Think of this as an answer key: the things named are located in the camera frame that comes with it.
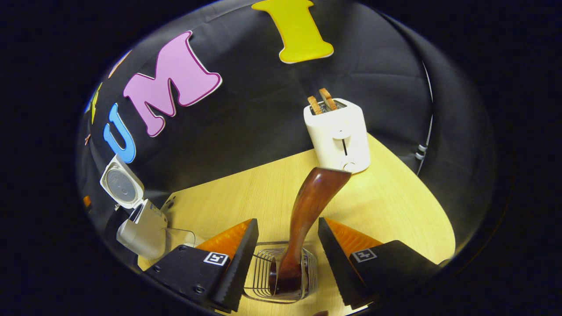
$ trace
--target white appliance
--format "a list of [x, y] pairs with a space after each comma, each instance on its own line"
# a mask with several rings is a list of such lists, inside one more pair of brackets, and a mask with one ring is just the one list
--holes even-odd
[[323, 113], [315, 115], [310, 105], [303, 111], [320, 167], [361, 172], [371, 163], [363, 110], [344, 99], [332, 100], [337, 110], [318, 102]]
[[134, 209], [117, 230], [117, 241], [132, 252], [152, 260], [163, 256], [166, 248], [166, 215], [144, 199], [144, 185], [115, 155], [99, 183], [122, 207]]

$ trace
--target wire basket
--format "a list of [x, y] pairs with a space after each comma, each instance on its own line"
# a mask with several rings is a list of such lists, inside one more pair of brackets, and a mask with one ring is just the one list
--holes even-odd
[[[286, 244], [286, 242], [258, 243], [257, 245]], [[291, 304], [302, 300], [316, 291], [318, 281], [318, 262], [316, 257], [302, 249], [301, 269], [302, 285], [300, 293], [277, 294], [273, 296], [269, 288], [269, 271], [272, 258], [279, 260], [285, 248], [263, 249], [253, 255], [250, 270], [246, 278], [243, 295], [249, 299], [277, 304]]]

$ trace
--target letter m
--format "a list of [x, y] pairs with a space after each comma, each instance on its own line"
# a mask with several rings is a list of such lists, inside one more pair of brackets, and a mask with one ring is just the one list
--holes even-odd
[[146, 132], [155, 137], [166, 121], [151, 107], [168, 116], [175, 115], [171, 85], [178, 91], [178, 103], [190, 106], [208, 96], [223, 82], [217, 73], [208, 72], [189, 46], [192, 32], [187, 31], [164, 45], [156, 58], [155, 78], [135, 74], [125, 86], [128, 97], [146, 124]]

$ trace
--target screw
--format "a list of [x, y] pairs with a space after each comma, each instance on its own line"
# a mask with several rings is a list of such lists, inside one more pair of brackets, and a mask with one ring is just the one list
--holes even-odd
[[205, 293], [205, 289], [199, 284], [195, 285], [193, 290], [197, 293], [197, 295], [203, 295], [203, 293]]

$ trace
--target light wood tabletop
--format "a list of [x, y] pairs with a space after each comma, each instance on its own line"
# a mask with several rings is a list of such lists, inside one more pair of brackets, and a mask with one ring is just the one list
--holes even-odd
[[[389, 149], [371, 135], [368, 139], [370, 166], [354, 174], [320, 216], [383, 243], [400, 240], [436, 264], [451, 258], [455, 237], [439, 202]], [[258, 242], [286, 241], [297, 192], [318, 165], [314, 150], [305, 151], [175, 192], [169, 198], [173, 198], [173, 206], [168, 209], [165, 204], [162, 211], [169, 227], [188, 229], [205, 239], [256, 218]], [[171, 238], [167, 248], [181, 243], [181, 238]], [[304, 248], [318, 260], [318, 289], [314, 294], [287, 305], [242, 297], [238, 312], [232, 314], [312, 316], [328, 310], [330, 316], [338, 316], [357, 311], [343, 304], [318, 238], [318, 221], [310, 229]], [[146, 270], [156, 261], [139, 257], [138, 264]]]

